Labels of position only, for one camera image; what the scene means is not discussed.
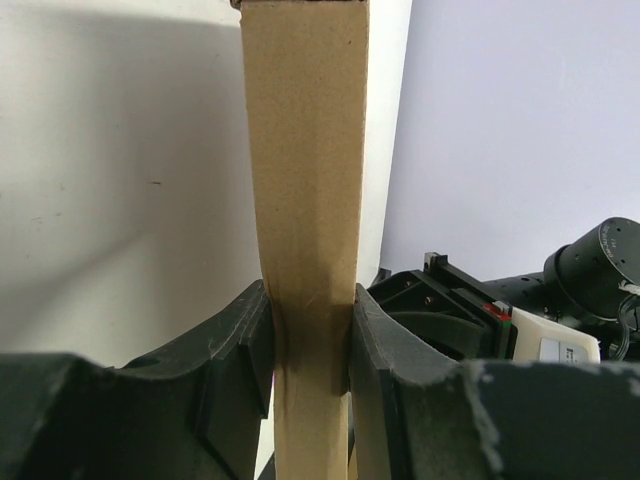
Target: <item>white label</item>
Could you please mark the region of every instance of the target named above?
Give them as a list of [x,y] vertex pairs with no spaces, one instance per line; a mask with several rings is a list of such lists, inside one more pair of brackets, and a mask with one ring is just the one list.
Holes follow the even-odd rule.
[[589,354],[581,345],[543,338],[540,340],[540,361],[581,363],[589,361]]
[[559,362],[560,361],[560,342],[543,338],[540,340],[540,361],[541,362]]

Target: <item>cable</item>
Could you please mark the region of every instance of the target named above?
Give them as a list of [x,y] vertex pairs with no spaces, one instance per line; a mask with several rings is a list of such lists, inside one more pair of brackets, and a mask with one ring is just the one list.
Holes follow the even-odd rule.
[[629,351],[629,344],[631,343],[631,331],[629,325],[624,321],[625,317],[632,310],[635,311],[640,307],[640,297],[637,295],[629,295],[626,297],[618,307],[618,325],[620,326],[620,341],[615,353],[611,356],[611,360],[624,360]]

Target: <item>label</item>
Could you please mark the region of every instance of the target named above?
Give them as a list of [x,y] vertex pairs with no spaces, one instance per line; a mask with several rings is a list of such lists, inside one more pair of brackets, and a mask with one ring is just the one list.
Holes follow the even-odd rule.
[[543,338],[540,340],[540,361],[582,363],[589,361],[589,354],[581,345]]
[[611,229],[611,225],[608,223],[602,227],[602,234],[600,236],[602,240],[602,248],[604,252],[607,254],[607,257],[613,258],[614,254],[611,251],[612,248],[618,248],[616,244],[616,239],[609,235],[609,230]]

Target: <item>brown cardboard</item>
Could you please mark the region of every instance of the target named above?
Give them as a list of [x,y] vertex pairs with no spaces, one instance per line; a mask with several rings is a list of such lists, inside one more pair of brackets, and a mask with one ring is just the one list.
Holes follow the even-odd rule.
[[262,272],[276,322],[278,480],[347,478],[366,1],[243,0]]

